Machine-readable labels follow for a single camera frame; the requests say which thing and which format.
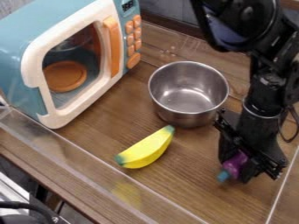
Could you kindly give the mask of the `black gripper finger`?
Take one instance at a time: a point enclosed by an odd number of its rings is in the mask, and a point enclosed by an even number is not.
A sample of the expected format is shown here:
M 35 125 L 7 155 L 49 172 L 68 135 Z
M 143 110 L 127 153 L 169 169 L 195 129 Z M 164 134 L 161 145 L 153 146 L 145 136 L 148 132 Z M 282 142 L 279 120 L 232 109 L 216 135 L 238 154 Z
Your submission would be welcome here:
M 246 184 L 255 176 L 258 176 L 263 172 L 263 167 L 260 163 L 251 158 L 240 168 L 240 173 L 238 180 Z
M 239 152 L 240 137 L 220 134 L 219 136 L 219 162 L 223 164 Z

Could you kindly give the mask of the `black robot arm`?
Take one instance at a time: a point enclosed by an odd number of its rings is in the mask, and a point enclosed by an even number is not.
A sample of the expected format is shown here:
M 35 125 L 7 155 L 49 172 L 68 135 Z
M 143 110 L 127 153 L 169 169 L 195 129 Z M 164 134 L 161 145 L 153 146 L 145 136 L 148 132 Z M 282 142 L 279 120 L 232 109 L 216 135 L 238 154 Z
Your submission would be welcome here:
M 250 57 L 250 87 L 242 112 L 218 111 L 219 180 L 247 183 L 264 173 L 276 179 L 288 165 L 278 141 L 286 118 L 299 135 L 299 25 L 286 16 L 279 0 L 191 0 L 210 46 Z

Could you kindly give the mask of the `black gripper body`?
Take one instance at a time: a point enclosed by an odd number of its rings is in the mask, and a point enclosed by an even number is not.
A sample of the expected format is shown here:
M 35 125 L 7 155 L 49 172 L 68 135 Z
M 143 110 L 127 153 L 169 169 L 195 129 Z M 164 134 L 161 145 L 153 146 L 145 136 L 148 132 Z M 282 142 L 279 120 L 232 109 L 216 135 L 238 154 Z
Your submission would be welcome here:
M 238 151 L 247 155 L 247 160 L 254 158 L 260 163 L 262 173 L 266 173 L 271 179 L 278 179 L 288 165 L 276 140 L 284 119 L 284 111 L 272 116 L 256 115 L 243 104 L 240 114 L 222 108 L 214 123 L 219 135 L 240 137 Z

